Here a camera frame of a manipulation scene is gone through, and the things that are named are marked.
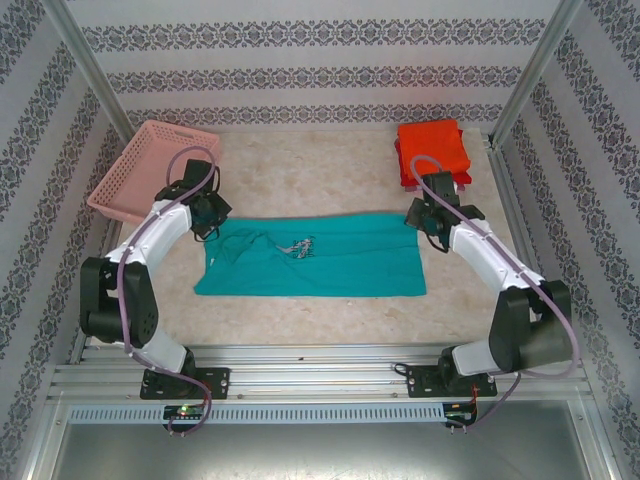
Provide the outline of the folded orange t-shirt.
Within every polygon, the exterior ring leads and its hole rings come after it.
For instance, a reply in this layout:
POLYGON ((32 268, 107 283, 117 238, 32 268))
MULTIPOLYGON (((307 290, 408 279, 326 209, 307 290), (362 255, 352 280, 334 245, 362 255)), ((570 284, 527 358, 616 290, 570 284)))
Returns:
POLYGON ((471 167, 464 144, 462 130, 455 119, 401 124, 397 128, 401 152, 407 173, 415 179, 410 162, 415 156, 426 155, 436 160, 444 171, 467 171, 471 167))

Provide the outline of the aluminium mounting rail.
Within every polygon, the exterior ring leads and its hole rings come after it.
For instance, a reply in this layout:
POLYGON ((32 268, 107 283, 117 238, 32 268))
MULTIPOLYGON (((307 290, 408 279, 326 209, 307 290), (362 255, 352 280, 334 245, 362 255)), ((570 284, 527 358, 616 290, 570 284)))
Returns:
MULTIPOLYGON (((198 365, 227 367, 228 403, 406 402, 397 363, 431 365, 441 344, 194 346, 198 365)), ((115 346, 89 345, 79 363, 55 368, 49 403, 132 404, 143 369, 115 346)))

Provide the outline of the folded red t-shirt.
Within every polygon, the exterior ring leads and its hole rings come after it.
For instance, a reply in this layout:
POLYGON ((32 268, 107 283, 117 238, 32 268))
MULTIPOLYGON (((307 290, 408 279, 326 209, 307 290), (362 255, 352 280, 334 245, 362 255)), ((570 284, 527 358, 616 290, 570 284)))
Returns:
MULTIPOLYGON (((407 173, 407 167, 405 166, 404 161, 403 161, 402 152, 401 152, 401 146, 400 146, 400 140, 399 139, 395 140, 394 147, 395 147, 395 150, 396 150, 396 153, 397 153, 397 157, 398 157, 399 175, 400 175, 400 184, 401 184, 401 186, 403 188, 405 188, 406 186, 418 185, 418 183, 417 183, 417 181, 415 179, 411 180, 409 178, 409 174, 407 173)), ((469 175, 469 173, 467 171, 454 173, 453 174, 453 180, 454 180, 454 182, 464 184, 465 186, 470 185, 472 183, 472 177, 469 175)))

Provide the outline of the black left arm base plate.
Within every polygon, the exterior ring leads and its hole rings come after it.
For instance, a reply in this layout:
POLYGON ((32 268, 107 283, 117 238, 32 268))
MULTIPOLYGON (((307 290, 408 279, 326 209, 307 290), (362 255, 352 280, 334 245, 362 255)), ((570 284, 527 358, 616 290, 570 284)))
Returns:
MULTIPOLYGON (((213 400, 225 400, 230 384, 228 368, 197 368, 195 380, 203 384, 213 400)), ((139 396, 142 400, 204 400, 204 390, 175 376, 144 370, 139 396)))

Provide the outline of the grey metal tray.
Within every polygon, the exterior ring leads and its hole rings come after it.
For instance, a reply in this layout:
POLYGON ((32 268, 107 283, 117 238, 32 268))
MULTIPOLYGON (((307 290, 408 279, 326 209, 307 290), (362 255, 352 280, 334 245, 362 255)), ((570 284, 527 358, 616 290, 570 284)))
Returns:
POLYGON ((622 480, 589 400, 515 400, 440 423, 78 425, 50 407, 24 480, 622 480))

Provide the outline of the teal printed t-shirt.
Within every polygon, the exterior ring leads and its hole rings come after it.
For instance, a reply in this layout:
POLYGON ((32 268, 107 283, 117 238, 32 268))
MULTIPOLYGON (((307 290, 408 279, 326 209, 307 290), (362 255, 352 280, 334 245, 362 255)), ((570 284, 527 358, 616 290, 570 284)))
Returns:
POLYGON ((232 218, 205 244, 201 296, 419 297, 417 234, 397 213, 232 218))

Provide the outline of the pink plastic basket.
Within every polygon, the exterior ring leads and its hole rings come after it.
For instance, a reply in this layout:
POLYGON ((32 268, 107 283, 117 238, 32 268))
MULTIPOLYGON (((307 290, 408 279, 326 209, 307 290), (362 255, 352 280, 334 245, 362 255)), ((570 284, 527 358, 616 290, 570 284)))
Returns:
POLYGON ((137 225, 149 213, 156 194, 168 182, 180 179, 186 162, 207 160, 209 155, 191 151, 172 163, 174 155, 189 146, 200 146, 220 155, 220 137, 194 128, 147 120, 90 194, 87 204, 105 217, 137 225))

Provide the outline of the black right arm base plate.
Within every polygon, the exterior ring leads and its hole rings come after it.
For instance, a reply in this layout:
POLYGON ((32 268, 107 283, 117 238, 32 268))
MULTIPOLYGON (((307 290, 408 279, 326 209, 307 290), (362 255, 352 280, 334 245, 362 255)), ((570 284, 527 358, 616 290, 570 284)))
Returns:
POLYGON ((476 395, 493 398, 498 394, 496 384, 488 374, 461 376, 455 370, 446 371, 435 365, 406 368, 408 395, 411 398, 463 398, 476 395))

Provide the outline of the aluminium side rail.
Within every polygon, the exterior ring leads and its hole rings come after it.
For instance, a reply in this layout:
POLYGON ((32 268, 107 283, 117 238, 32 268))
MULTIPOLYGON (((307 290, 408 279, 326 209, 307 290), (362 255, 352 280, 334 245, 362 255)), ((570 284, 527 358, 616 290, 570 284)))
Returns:
POLYGON ((93 225, 103 227, 100 241, 95 247, 89 248, 79 260, 77 287, 78 295, 78 325, 74 331, 70 349, 65 361, 66 364, 77 364, 84 348, 87 334, 85 327, 88 325, 90 310, 99 304, 99 271, 100 265, 107 254, 118 244, 118 238, 122 228, 122 222, 106 217, 94 207, 89 207, 87 213, 92 215, 93 225))
MULTIPOLYGON (((515 188, 502 154, 487 151, 496 186, 515 247, 515 256, 533 271, 539 269, 526 222, 521 213, 515 188)), ((508 365, 516 371, 570 360, 574 354, 571 341, 575 338, 565 328, 554 311, 526 284, 522 288, 509 286, 498 296, 489 345, 499 354, 509 354, 508 365)))

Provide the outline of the aluminium frame post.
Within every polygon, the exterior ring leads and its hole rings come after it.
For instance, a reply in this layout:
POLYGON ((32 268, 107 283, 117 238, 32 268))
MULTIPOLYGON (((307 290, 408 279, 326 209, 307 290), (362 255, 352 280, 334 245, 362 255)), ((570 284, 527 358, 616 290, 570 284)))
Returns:
POLYGON ((47 15, 125 145, 136 133, 66 0, 41 0, 47 15))
POLYGON ((508 133, 524 108, 531 92, 551 60, 584 0, 559 0, 531 58, 524 68, 514 91, 506 102, 493 130, 485 137, 486 146, 495 149, 504 143, 508 133))

